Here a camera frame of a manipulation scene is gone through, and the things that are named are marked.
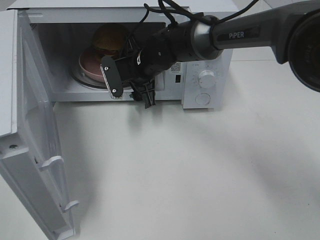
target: microwave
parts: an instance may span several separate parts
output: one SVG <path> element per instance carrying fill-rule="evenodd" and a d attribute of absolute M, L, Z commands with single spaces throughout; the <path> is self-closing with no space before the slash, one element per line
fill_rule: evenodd
<path fill-rule="evenodd" d="M 67 172 L 55 122 L 56 102 L 132 101 L 130 87 L 112 99 L 105 84 L 79 68 L 79 55 L 107 23 L 131 30 L 145 14 L 142 0 L 17 0 L 0 12 L 0 173 L 50 240 L 75 234 Z M 238 9 L 232 0 L 177 1 L 193 13 L 223 18 Z M 157 7 L 156 0 L 149 0 Z M 178 23 L 189 19 L 173 14 Z M 137 41 L 165 28 L 150 13 Z M 181 101 L 184 109 L 222 104 L 232 50 L 215 60 L 178 62 L 155 77 L 157 101 Z M 207 83 L 199 81 L 203 77 Z"/>

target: black cable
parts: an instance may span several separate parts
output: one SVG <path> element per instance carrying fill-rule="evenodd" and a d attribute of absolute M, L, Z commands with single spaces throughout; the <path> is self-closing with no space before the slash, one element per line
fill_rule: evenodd
<path fill-rule="evenodd" d="M 251 9 L 259 0 L 253 0 L 248 6 L 246 6 L 244 9 L 230 15 L 230 16 L 227 16 L 223 19 L 220 19 L 220 20 L 216 20 L 215 18 L 212 18 L 211 20 L 209 19 L 206 19 L 204 17 L 201 17 L 201 16 L 198 16 L 194 13 L 191 13 L 187 10 L 185 10 L 184 8 L 182 8 L 181 6 L 179 6 L 177 3 L 175 3 L 173 0 L 158 0 L 158 2 L 162 3 L 163 5 L 163 1 L 165 3 L 167 3 L 168 5 L 170 5 L 172 8 L 174 9 L 166 9 L 166 7 L 161 7 L 161 5 L 159 4 L 160 8 L 161 9 L 155 9 L 155 8 L 152 8 L 150 7 L 148 4 L 144 4 L 143 6 L 149 10 L 150 12 L 153 12 L 153 13 L 159 13 L 159 14 L 165 14 L 167 16 L 167 14 L 169 14 L 170 16 L 172 16 L 171 14 L 178 14 L 178 15 L 183 15 L 183 16 L 186 16 L 188 17 L 190 20 L 197 20 L 197 21 L 200 21 L 206 25 L 212 25 L 212 24 L 220 24 L 220 23 L 224 23 L 226 21 L 229 21 L 231 19 L 234 19 L 238 16 L 240 16 L 241 14 L 247 12 L 249 9 Z"/>
<path fill-rule="evenodd" d="M 135 27 L 134 27 L 134 28 L 131 30 L 131 32 L 129 33 L 129 35 L 128 35 L 128 37 L 126 38 L 126 40 L 125 40 L 125 42 L 124 42 L 124 45 L 123 45 L 123 47 L 122 47 L 122 49 L 121 49 L 121 51 L 120 51 L 120 54 L 119 54 L 120 58 L 122 57 L 123 51 L 124 51 L 125 47 L 127 46 L 129 39 L 133 36 L 133 34 L 135 33 L 135 31 L 142 25 L 142 23 L 147 19 L 149 13 L 150 13 L 150 11 L 147 9 L 144 17 L 140 20 L 140 22 L 138 22 L 138 23 L 135 25 Z"/>
<path fill-rule="evenodd" d="M 204 24 L 207 24 L 207 25 L 212 25 L 212 23 L 213 23 L 211 20 L 208 20 L 208 19 L 203 18 L 201 16 L 197 16 L 189 11 L 179 11 L 179 10 L 172 10 L 172 9 L 160 10 L 160 9 L 152 8 L 146 3 L 143 6 L 146 9 L 148 9 L 150 12 L 153 12 L 153 13 L 164 14 L 165 12 L 168 12 L 168 13 L 172 13 L 172 14 L 183 15 L 183 16 L 188 17 L 190 20 L 198 20 L 198 21 L 200 21 Z"/>
<path fill-rule="evenodd" d="M 242 9 L 242 10 L 240 10 L 240 11 L 238 11 L 238 12 L 236 12 L 236 13 L 230 15 L 230 16 L 227 16 L 227 17 L 225 17 L 225 18 L 223 18 L 223 19 L 220 19 L 218 22 L 219 22 L 219 23 L 224 23 L 224 22 L 226 22 L 226 21 L 229 21 L 229 20 L 231 20 L 231 19 L 234 19 L 234 18 L 240 16 L 241 14 L 244 14 L 244 13 L 247 12 L 250 8 L 252 8 L 258 1 L 259 1 L 259 0 L 253 0 L 253 1 L 252 1 L 248 6 L 246 6 L 244 9 Z"/>
<path fill-rule="evenodd" d="M 172 16 L 170 14 L 170 12 L 167 11 L 163 0 L 158 0 L 158 4 L 159 4 L 159 7 L 161 8 L 161 10 L 163 11 L 164 15 L 170 20 L 171 24 L 174 26 L 177 25 L 178 23 L 177 23 L 176 19 L 174 18 L 174 16 Z"/>
<path fill-rule="evenodd" d="M 167 3 L 171 7 L 173 7 L 177 11 L 182 11 L 182 12 L 187 12 L 189 13 L 186 9 L 175 3 L 173 0 L 162 0 L 163 2 Z"/>

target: open microwave door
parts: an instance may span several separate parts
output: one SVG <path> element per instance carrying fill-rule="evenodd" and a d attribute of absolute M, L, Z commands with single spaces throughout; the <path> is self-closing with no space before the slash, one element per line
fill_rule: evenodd
<path fill-rule="evenodd" d="M 34 25 L 0 12 L 0 173 L 50 240 L 75 234 L 54 104 Z"/>

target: pink bowl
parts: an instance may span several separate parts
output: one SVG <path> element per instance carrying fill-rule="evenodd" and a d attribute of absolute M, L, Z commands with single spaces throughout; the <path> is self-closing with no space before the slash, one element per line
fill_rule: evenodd
<path fill-rule="evenodd" d="M 79 65 L 84 74 L 89 78 L 98 82 L 105 82 L 100 69 L 100 61 L 92 48 L 84 50 L 79 57 Z"/>

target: knob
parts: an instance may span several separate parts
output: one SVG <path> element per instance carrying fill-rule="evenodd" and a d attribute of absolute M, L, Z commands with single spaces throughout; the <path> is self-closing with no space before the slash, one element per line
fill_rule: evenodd
<path fill-rule="evenodd" d="M 202 93 L 196 96 L 195 102 L 199 105 L 205 106 L 208 105 L 211 101 L 211 97 L 207 93 Z"/>
<path fill-rule="evenodd" d="M 198 79 L 201 88 L 209 89 L 216 85 L 216 76 L 211 70 L 204 70 L 200 72 Z"/>

